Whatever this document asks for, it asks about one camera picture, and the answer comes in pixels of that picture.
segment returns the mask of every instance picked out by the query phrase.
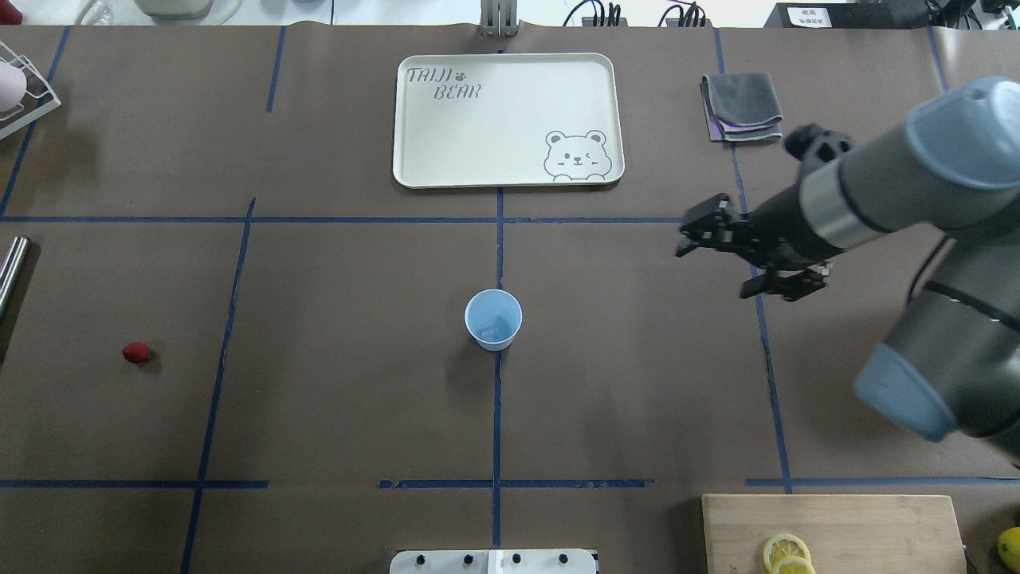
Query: folded cloth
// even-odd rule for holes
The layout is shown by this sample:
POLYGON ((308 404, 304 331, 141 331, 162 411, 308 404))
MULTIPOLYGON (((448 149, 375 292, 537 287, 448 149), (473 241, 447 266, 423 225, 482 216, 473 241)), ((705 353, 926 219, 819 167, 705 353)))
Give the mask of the folded cloth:
POLYGON ((768 73, 703 75, 701 90, 712 141, 782 137, 782 109, 768 73))

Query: blue joint cap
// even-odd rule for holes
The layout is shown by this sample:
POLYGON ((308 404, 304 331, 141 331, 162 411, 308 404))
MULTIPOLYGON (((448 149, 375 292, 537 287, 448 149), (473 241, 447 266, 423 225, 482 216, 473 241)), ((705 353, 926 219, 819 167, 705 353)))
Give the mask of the blue joint cap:
POLYGON ((953 411, 924 375, 884 344, 875 348, 854 390, 887 419, 932 442, 957 428, 953 411))
POLYGON ((1020 186, 1020 84, 974 80, 914 108, 904 127, 914 157, 944 179, 982 191, 1020 186))

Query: wooden cutting board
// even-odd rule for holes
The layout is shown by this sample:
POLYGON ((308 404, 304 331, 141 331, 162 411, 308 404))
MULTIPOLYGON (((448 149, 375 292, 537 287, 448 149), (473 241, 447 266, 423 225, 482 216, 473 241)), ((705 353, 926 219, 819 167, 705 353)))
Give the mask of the wooden cutting board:
POLYGON ((709 574, 764 574, 762 547, 780 532, 811 551, 818 574, 965 574, 949 497, 705 494, 709 574))

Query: red strawberry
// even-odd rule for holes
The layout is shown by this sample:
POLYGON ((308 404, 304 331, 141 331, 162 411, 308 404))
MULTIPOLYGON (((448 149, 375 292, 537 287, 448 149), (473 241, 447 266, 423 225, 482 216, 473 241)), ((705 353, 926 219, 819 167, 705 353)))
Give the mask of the red strawberry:
POLYGON ((141 365, 152 358, 152 352, 149 348, 145 344, 139 343, 130 344, 120 353, 123 354, 124 361, 135 365, 141 365))

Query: white wire rack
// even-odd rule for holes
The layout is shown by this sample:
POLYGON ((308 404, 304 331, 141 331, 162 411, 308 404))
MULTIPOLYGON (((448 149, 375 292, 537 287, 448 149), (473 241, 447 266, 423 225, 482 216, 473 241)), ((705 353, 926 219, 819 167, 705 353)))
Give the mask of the white wire rack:
POLYGON ((14 53, 7 44, 0 41, 0 58, 20 69, 28 76, 24 96, 16 106, 0 116, 0 140, 39 119, 60 106, 60 98, 53 92, 46 76, 29 58, 14 53))

